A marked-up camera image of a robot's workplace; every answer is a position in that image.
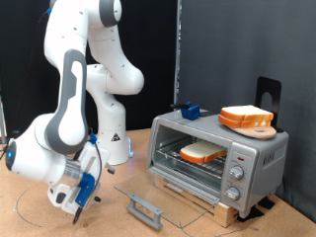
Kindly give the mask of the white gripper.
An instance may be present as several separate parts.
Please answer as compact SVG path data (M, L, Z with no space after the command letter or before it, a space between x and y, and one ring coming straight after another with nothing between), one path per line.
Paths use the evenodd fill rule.
M50 202L63 211L75 214L91 205L93 199L100 202L97 194L103 169L108 163L110 152L107 149L97 148L95 144L87 143L77 160L66 158L64 174L47 192ZM110 174L116 169L108 168Z

